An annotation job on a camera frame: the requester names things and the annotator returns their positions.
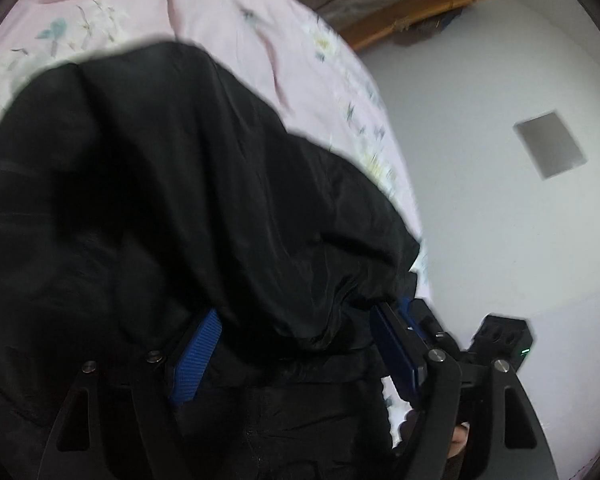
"finger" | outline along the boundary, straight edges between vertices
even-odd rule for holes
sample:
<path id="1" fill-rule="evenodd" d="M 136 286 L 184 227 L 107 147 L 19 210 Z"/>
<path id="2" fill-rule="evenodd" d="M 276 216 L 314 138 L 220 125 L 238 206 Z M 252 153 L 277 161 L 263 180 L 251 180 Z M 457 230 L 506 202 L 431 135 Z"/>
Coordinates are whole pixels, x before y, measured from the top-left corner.
<path id="1" fill-rule="evenodd" d="M 451 446 L 449 446 L 449 453 L 446 456 L 451 458 L 459 454 L 465 447 L 466 441 L 469 437 L 469 431 L 464 426 L 456 426 L 454 428 L 454 434 L 451 437 Z"/>
<path id="2" fill-rule="evenodd" d="M 418 420 L 418 412 L 411 410 L 404 416 L 404 422 L 398 428 L 400 432 L 400 438 L 406 442 L 410 439 L 413 434 L 413 430 L 416 427 L 416 421 Z"/>

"black device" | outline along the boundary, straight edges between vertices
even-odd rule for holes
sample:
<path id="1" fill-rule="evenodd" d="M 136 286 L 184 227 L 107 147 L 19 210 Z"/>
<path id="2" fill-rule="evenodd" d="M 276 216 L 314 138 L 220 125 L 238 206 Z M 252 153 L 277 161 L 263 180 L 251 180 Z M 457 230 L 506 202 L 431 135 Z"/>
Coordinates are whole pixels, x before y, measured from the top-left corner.
<path id="1" fill-rule="evenodd" d="M 418 411 L 412 437 L 396 448 L 392 480 L 440 480 L 454 427 L 464 422 L 470 431 L 460 480 L 557 480 L 516 374 L 533 343 L 524 320 L 487 316 L 467 351 L 422 300 L 405 301 L 397 312 L 378 304 L 370 325 L 398 393 Z M 189 338 L 196 332 L 184 346 L 195 346 Z M 38 480 L 195 479 L 169 402 L 177 362 L 152 352 L 128 370 L 85 363 L 56 418 Z M 118 437 L 107 438 L 113 427 Z"/>

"black jacket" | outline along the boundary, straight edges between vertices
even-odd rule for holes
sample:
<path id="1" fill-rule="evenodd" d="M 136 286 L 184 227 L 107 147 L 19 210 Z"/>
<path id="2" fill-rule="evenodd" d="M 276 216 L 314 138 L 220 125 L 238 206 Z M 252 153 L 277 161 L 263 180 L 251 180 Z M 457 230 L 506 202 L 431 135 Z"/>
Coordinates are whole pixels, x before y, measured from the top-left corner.
<path id="1" fill-rule="evenodd" d="M 335 417 L 334 448 L 298 476 L 273 473 L 300 458 L 272 437 L 235 478 L 355 478 L 341 473 L 369 428 L 390 448 L 368 308 L 405 293 L 417 253 L 366 176 L 193 46 L 49 70 L 0 124 L 0 402 L 48 428 L 82 362 L 168 349 L 211 306 L 224 333 L 199 406 L 205 391 L 233 399 L 221 411 L 254 393 L 266 409 L 249 416 L 300 440 Z M 325 393 L 298 394 L 308 383 Z M 267 418 L 282 409 L 286 422 Z M 187 410 L 183 432 L 200 436 Z"/>

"metal screw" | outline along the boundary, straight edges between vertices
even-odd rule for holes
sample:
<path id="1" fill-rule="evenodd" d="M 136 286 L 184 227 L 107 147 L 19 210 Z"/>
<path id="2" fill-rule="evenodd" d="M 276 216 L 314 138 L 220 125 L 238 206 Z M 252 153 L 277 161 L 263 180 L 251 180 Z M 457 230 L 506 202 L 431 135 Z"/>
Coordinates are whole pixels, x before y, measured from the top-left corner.
<path id="1" fill-rule="evenodd" d="M 87 361 L 82 365 L 83 374 L 92 374 L 96 371 L 96 361 Z"/>
<path id="2" fill-rule="evenodd" d="M 503 374 L 506 374 L 511 368 L 509 363 L 507 363 L 504 359 L 498 359 L 496 362 L 494 362 L 493 367 Z"/>
<path id="3" fill-rule="evenodd" d="M 151 364 L 159 363 L 160 361 L 162 361 L 162 354 L 159 350 L 151 350 L 146 355 L 146 361 Z"/>
<path id="4" fill-rule="evenodd" d="M 429 359 L 433 362 L 441 363 L 446 359 L 446 354 L 439 348 L 434 348 L 433 350 L 429 350 Z"/>

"wooden frame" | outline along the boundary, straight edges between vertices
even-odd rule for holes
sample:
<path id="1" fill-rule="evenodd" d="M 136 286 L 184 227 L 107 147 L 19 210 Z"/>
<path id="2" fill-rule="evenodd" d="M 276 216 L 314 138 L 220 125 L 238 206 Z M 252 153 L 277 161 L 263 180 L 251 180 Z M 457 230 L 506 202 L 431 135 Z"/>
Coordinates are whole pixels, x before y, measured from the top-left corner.
<path id="1" fill-rule="evenodd" d="M 353 50 L 360 50 L 413 23 L 477 1 L 479 0 L 402 0 L 341 30 L 340 35 Z"/>
<path id="2" fill-rule="evenodd" d="M 338 32 L 354 50 L 360 50 L 396 30 L 402 30 L 448 10 L 469 6 L 476 1 L 479 0 L 402 0 L 373 12 Z"/>

